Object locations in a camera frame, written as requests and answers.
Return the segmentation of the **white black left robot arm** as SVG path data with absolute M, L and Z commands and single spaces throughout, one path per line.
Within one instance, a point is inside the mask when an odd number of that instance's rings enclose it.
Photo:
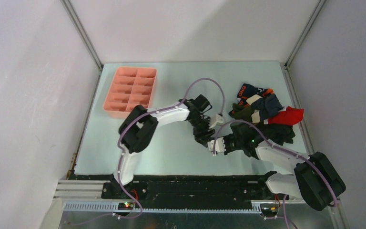
M 221 113 L 214 116 L 205 115 L 212 105 L 203 96 L 195 99 L 181 99 L 178 102 L 159 109 L 146 109 L 137 105 L 119 128 L 118 148 L 122 153 L 114 177 L 117 181 L 113 192 L 119 198 L 127 198 L 132 192 L 129 184 L 140 160 L 139 153 L 145 150 L 152 140 L 156 128 L 174 122 L 187 121 L 193 127 L 196 142 L 203 146 L 211 140 L 218 121 L 223 120 Z

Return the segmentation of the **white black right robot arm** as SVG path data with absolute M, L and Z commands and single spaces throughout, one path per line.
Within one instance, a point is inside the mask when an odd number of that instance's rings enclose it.
M 321 211 L 337 205 L 337 198 L 346 191 L 346 185 L 328 157 L 321 152 L 300 153 L 284 147 L 292 143 L 295 133 L 290 125 L 252 125 L 243 120 L 229 124 L 232 133 L 217 136 L 210 142 L 213 154 L 227 155 L 243 151 L 246 156 L 270 162 L 286 174 L 271 172 L 258 186 L 263 199 L 276 194 L 287 194 L 303 199 L 311 208 Z

